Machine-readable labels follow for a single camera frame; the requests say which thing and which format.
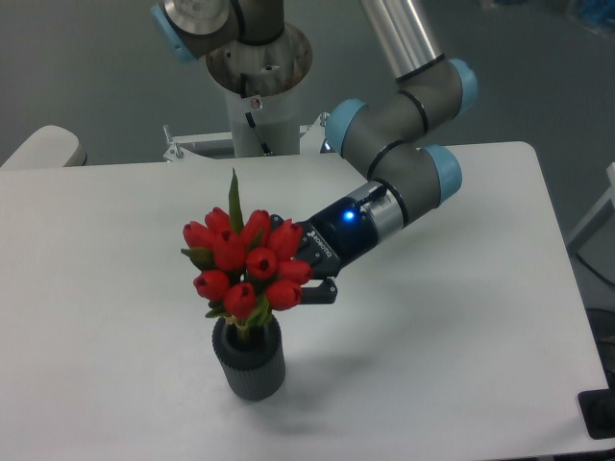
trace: bolt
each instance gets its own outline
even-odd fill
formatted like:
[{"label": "bolt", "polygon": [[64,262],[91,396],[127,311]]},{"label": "bolt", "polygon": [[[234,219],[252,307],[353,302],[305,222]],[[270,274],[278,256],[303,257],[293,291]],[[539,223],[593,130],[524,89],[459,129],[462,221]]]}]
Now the bolt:
[{"label": "bolt", "polygon": [[184,151],[182,150],[182,146],[180,146],[179,142],[175,143],[175,157],[184,158]]},{"label": "bolt", "polygon": [[171,135],[171,130],[168,125],[162,125],[162,130],[164,131],[164,138],[166,139],[166,144],[173,144],[173,136]]},{"label": "bolt", "polygon": [[328,112],[323,112],[320,114],[320,126],[325,128],[327,126],[327,120],[329,120],[330,114]]}]

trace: silver metal tube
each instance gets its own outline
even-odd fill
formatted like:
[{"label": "silver metal tube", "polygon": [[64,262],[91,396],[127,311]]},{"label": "silver metal tube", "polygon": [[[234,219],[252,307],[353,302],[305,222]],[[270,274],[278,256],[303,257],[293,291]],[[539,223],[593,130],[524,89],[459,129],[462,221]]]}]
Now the silver metal tube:
[{"label": "silver metal tube", "polygon": [[[382,184],[375,181],[369,181],[367,184],[354,190],[348,197],[357,201],[361,201],[374,192]],[[367,202],[361,206],[362,210],[367,213],[378,231],[378,243],[390,237],[394,233],[404,228],[404,215],[402,208],[395,196],[387,190],[386,193],[373,202]]]},{"label": "silver metal tube", "polygon": [[395,78],[442,55],[421,0],[361,0],[361,5]]},{"label": "silver metal tube", "polygon": [[164,9],[183,31],[207,36],[224,26],[231,4],[228,0],[164,0]]}]

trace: tulip bouquet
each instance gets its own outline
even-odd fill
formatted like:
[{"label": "tulip bouquet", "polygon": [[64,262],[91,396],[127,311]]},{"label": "tulip bouquet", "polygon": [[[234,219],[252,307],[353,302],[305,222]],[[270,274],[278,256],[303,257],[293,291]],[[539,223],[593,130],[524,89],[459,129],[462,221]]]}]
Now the tulip bouquet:
[{"label": "tulip bouquet", "polygon": [[184,226],[188,248],[182,253],[201,271],[194,287],[209,300],[206,317],[224,317],[235,325],[239,342],[249,345],[251,330],[267,325],[272,310],[299,304],[302,285],[312,277],[309,264],[293,258],[302,237],[301,226],[263,209],[244,224],[233,170],[229,212],[215,207],[205,225],[191,221]]}]

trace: white table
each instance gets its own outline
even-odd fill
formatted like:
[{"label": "white table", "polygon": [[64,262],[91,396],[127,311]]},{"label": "white table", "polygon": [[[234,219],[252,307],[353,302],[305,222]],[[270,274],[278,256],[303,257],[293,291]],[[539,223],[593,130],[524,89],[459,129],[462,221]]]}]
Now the white table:
[{"label": "white table", "polygon": [[471,460],[610,449],[606,387],[535,153],[452,148],[461,191],[279,315],[287,378],[228,388],[179,249],[226,203],[308,218],[363,183],[336,156],[0,173],[3,460]]}]

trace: blue joint cap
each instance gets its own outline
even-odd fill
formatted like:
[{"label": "blue joint cap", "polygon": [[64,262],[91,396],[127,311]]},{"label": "blue joint cap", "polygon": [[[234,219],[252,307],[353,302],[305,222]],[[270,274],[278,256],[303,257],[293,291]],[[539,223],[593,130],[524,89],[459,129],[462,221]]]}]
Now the blue joint cap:
[{"label": "blue joint cap", "polygon": [[450,199],[461,188],[463,175],[455,156],[446,147],[435,144],[423,148],[430,154],[435,163],[440,180],[440,205]]},{"label": "blue joint cap", "polygon": [[462,60],[449,60],[457,70],[461,79],[461,108],[459,113],[465,112],[479,99],[479,81],[474,71]]},{"label": "blue joint cap", "polygon": [[185,47],[182,40],[175,33],[173,26],[169,24],[168,19],[160,9],[160,5],[154,5],[150,10],[150,13],[152,14],[152,17],[154,17],[154,21],[158,26],[158,30],[164,36],[164,41],[166,41],[168,47],[171,48],[171,50],[173,51],[173,54],[175,55],[177,61],[181,62],[182,64],[197,61],[194,55],[190,53],[190,51]]},{"label": "blue joint cap", "polygon": [[344,138],[348,131],[350,124],[353,122],[355,115],[367,104],[359,99],[349,99],[337,106],[331,116],[327,120],[327,126],[325,127],[325,136],[329,141],[329,144],[340,155],[342,154],[342,147],[344,145]]}]

